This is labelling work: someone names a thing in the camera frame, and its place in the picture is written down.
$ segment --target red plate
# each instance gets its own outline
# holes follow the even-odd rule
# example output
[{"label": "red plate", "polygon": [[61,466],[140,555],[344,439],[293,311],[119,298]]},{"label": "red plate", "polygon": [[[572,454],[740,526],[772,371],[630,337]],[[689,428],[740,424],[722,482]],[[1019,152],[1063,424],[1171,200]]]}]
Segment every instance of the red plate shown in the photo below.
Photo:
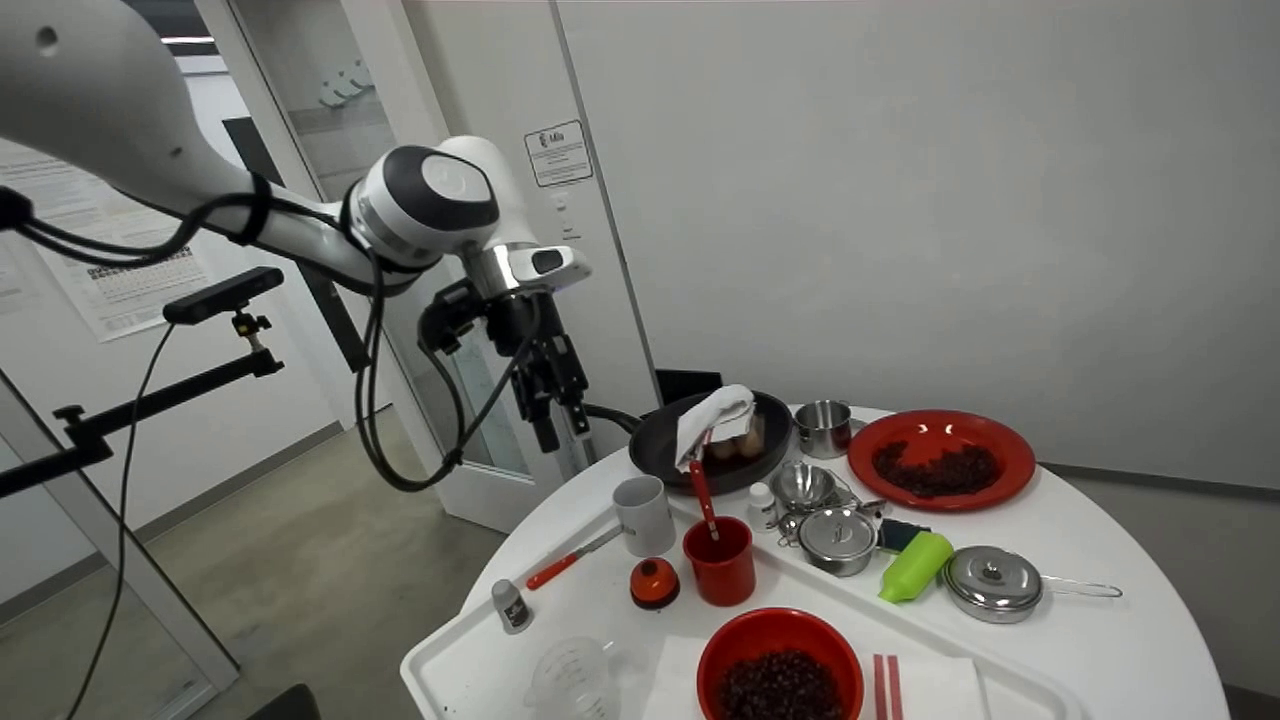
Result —
[{"label": "red plate", "polygon": [[[928,491],[891,485],[878,467],[878,454],[890,444],[905,444],[900,466],[914,466],[914,467],[921,467],[945,454],[960,454],[960,449],[985,449],[1002,467],[997,467],[997,482],[985,488],[928,496]],[[1035,477],[1035,454],[1028,449],[1024,436],[1018,436],[1012,428],[1003,428],[987,417],[895,412],[895,417],[886,417],[853,436],[848,467],[890,504],[924,509],[924,514],[975,514],[975,509],[1003,504],[1010,496],[1028,488],[1028,482]]]}]

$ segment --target red bowl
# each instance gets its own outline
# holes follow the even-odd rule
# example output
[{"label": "red bowl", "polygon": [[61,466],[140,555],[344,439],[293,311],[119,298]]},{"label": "red bowl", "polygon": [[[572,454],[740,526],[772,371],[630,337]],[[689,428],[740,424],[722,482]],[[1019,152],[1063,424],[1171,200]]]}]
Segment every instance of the red bowl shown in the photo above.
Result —
[{"label": "red bowl", "polygon": [[757,609],[722,626],[722,631],[709,641],[703,658],[698,662],[698,701],[703,716],[724,720],[724,707],[722,707],[724,678],[737,666],[748,666],[772,652],[803,652],[825,671],[832,671],[845,720],[856,720],[856,712],[864,707],[864,671],[856,666],[856,652],[832,626],[802,609]]}]

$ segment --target white mug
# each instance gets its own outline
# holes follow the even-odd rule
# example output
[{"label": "white mug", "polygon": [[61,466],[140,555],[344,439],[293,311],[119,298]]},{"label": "white mug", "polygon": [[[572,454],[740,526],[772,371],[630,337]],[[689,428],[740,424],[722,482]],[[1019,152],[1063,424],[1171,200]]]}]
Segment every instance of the white mug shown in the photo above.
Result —
[{"label": "white mug", "polygon": [[618,519],[634,555],[662,555],[675,545],[675,519],[668,504],[668,488],[658,477],[637,477],[618,485],[613,491]]}]

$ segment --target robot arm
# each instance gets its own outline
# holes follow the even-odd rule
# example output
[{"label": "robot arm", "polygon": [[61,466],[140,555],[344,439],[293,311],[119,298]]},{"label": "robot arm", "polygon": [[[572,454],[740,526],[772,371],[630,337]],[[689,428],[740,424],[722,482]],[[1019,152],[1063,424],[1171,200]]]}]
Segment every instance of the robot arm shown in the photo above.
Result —
[{"label": "robot arm", "polygon": [[[0,137],[82,163],[126,198],[188,217],[215,198],[258,194],[196,127],[186,77],[158,34],[119,0],[10,0],[0,20]],[[305,198],[277,200],[336,217]],[[268,214],[258,247],[371,292],[371,260],[308,214]],[[215,209],[235,237],[253,209]],[[532,245],[501,152],[481,137],[393,148],[353,189],[353,234],[383,260],[383,288],[410,288],[445,252],[481,300],[556,292],[587,268],[569,245]]]}]

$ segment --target round white table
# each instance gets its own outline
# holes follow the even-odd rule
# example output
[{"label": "round white table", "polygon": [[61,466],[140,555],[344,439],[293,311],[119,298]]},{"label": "round white table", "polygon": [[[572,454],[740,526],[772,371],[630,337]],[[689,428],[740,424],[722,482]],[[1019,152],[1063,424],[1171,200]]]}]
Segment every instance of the round white table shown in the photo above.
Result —
[{"label": "round white table", "polygon": [[[829,466],[861,502],[872,491],[848,473],[845,461]],[[613,504],[613,488],[643,477],[630,454],[572,477],[552,491],[488,559],[463,609],[488,604],[488,588],[519,578],[532,559],[556,551],[575,529]],[[718,509],[744,518],[744,491],[718,496]],[[1053,473],[1002,509],[935,518],[890,509],[891,519],[945,532],[956,549],[1002,545],[1028,555],[1053,580],[1120,584],[1124,601],[1074,601],[1048,588],[1048,609],[1028,626],[980,626],[963,616],[945,594],[934,594],[900,613],[945,626],[956,641],[971,641],[1018,658],[1063,690],[1074,690],[1097,720],[1229,720],[1225,683],[1208,644],[1155,568],[1155,559],[1090,496]],[[853,578],[856,594],[878,594],[881,565]]]}]

